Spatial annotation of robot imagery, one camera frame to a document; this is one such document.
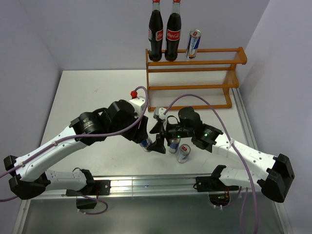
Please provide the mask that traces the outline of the cola glass bottle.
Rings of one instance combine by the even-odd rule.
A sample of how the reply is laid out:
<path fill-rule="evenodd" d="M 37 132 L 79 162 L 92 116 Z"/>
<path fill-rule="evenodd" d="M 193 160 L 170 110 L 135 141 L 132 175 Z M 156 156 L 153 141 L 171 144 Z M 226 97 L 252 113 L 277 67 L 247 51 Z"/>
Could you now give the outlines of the cola glass bottle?
<path fill-rule="evenodd" d="M 172 11 L 167 22 L 165 58 L 174 61 L 178 56 L 178 45 L 181 36 L 180 1 L 174 0 Z"/>
<path fill-rule="evenodd" d="M 152 3 L 152 13 L 149 20 L 150 48 L 148 55 L 151 61 L 160 61 L 162 57 L 163 21 L 160 13 L 160 1 L 153 0 Z"/>

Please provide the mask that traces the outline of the aluminium front rail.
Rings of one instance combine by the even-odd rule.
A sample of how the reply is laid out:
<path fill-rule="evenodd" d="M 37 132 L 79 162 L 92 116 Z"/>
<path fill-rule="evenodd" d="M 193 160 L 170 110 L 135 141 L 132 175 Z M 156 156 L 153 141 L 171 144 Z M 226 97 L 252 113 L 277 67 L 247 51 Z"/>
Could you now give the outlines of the aluminium front rail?
<path fill-rule="evenodd" d="M 163 195 L 195 195 L 197 193 L 219 194 L 221 192 L 197 192 L 193 188 L 198 176 L 212 176 L 215 174 L 185 174 L 185 175 L 142 175 L 142 176 L 96 176 L 94 180 L 107 179 L 111 181 L 108 197 L 136 197 Z M 230 194 L 249 188 L 250 180 L 246 171 L 225 168 L 219 179 L 229 190 Z"/>

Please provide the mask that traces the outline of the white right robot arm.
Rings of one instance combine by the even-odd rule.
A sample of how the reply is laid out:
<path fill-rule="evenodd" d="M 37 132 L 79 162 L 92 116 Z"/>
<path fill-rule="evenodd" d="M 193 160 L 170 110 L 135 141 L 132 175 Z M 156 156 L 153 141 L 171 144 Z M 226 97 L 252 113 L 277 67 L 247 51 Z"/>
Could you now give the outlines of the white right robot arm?
<path fill-rule="evenodd" d="M 282 203 L 295 178 L 290 159 L 279 154 L 273 156 L 257 151 L 227 136 L 218 128 L 204 124 L 192 107 L 184 107 L 178 112 L 178 122 L 170 124 L 166 109 L 154 110 L 156 125 L 150 131 L 156 135 L 149 150 L 164 154 L 165 144 L 174 138 L 190 138 L 192 144 L 201 150 L 223 156 L 236 162 L 245 162 L 245 169 L 232 169 L 218 165 L 210 176 L 195 179 L 198 192 L 236 191 L 240 187 L 260 190 L 268 199 Z"/>

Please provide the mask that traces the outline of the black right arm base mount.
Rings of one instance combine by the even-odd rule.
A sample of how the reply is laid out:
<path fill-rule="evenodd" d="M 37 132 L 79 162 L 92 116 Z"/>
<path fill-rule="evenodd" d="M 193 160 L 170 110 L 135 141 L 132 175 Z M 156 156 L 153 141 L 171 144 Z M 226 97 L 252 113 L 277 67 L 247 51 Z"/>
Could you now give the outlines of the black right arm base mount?
<path fill-rule="evenodd" d="M 193 188 L 197 192 L 221 192 L 219 194 L 208 194 L 210 202 L 214 205 L 226 205 L 230 202 L 228 188 L 219 179 L 212 176 L 196 177 Z"/>

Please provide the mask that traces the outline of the orange wooden shelf rack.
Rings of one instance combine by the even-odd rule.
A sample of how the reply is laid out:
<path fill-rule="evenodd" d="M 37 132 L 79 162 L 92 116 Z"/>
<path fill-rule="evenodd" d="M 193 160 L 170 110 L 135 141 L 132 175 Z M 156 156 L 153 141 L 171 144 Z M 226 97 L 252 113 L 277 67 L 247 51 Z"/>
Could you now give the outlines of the orange wooden shelf rack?
<path fill-rule="evenodd" d="M 235 53 L 233 59 L 201 61 L 158 61 L 149 59 L 146 51 L 146 80 L 148 92 L 166 90 L 221 89 L 224 104 L 215 104 L 215 109 L 232 107 L 230 89 L 238 88 L 236 66 L 245 65 L 247 56 L 243 47 L 200 49 L 199 53 Z"/>

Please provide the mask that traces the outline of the silver blue can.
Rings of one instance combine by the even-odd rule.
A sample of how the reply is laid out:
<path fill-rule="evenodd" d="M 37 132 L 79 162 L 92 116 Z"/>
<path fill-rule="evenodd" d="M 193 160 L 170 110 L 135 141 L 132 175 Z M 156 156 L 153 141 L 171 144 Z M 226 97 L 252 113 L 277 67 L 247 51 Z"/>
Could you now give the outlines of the silver blue can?
<path fill-rule="evenodd" d="M 146 151 L 146 152 L 150 152 L 150 150 L 148 150 L 148 147 L 152 144 L 152 141 L 149 137 L 147 137 L 146 139 L 144 139 L 139 145 L 140 147 Z"/>
<path fill-rule="evenodd" d="M 178 151 L 180 141 L 180 138 L 172 138 L 170 140 L 170 144 L 168 146 L 168 150 L 170 153 L 175 154 Z"/>
<path fill-rule="evenodd" d="M 200 39 L 201 39 L 201 32 L 198 29 L 193 29 L 190 31 L 187 49 L 186 49 L 187 59 L 193 59 L 196 57 Z"/>
<path fill-rule="evenodd" d="M 179 163 L 185 163 L 190 155 L 191 148 L 188 144 L 182 144 L 179 147 L 176 159 Z"/>

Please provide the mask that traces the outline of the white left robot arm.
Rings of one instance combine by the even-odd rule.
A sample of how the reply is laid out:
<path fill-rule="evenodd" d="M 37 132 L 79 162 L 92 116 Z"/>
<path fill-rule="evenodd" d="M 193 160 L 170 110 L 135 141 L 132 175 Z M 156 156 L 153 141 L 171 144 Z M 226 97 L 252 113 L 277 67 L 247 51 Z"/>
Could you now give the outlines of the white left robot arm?
<path fill-rule="evenodd" d="M 148 139 L 144 115 L 147 100 L 136 97 L 114 101 L 108 108 L 84 112 L 61 133 L 24 156 L 7 156 L 3 161 L 11 175 L 9 187 L 22 200 L 35 198 L 50 190 L 72 190 L 89 195 L 96 182 L 87 169 L 57 172 L 51 167 L 70 154 L 107 137 L 121 135 L 136 144 Z"/>

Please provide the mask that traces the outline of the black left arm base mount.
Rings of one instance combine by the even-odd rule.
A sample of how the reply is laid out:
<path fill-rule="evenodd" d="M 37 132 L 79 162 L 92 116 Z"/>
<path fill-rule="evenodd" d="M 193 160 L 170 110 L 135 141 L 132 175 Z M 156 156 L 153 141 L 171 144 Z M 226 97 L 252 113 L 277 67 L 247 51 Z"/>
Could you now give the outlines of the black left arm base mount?
<path fill-rule="evenodd" d="M 101 179 L 95 181 L 95 186 L 93 189 L 86 194 L 86 196 L 95 196 L 99 198 L 102 195 L 109 195 L 111 188 L 111 181 L 107 179 Z M 76 199 L 76 208 L 79 210 L 92 210 L 96 207 L 97 201 L 93 201 L 86 198 Z"/>

